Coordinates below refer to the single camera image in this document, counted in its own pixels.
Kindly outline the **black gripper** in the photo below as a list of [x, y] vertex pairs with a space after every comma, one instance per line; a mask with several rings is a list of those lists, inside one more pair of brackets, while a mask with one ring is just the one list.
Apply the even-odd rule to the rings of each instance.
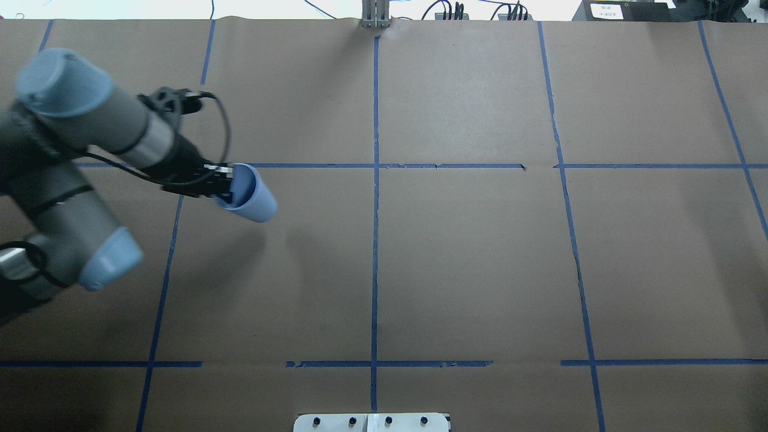
[[215, 163], [206, 161], [199, 167], [188, 172], [175, 174], [164, 182], [173, 185], [162, 185], [162, 191], [187, 197], [208, 197], [209, 199], [222, 200], [225, 204], [231, 204], [233, 192], [229, 188], [223, 188], [223, 178], [233, 178], [234, 165], [229, 163]]

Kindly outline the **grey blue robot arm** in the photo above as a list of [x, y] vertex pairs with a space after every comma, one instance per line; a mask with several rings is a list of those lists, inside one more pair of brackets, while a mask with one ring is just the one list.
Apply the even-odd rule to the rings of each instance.
[[163, 191], [233, 202], [227, 163], [180, 132], [181, 117], [202, 109], [207, 91], [161, 87], [131, 95], [112, 76], [62, 47], [36, 54], [16, 77], [16, 99], [2, 110], [2, 195], [35, 227], [2, 244], [2, 323], [79, 285], [100, 290], [143, 260], [129, 229], [105, 205], [75, 160], [93, 158]]

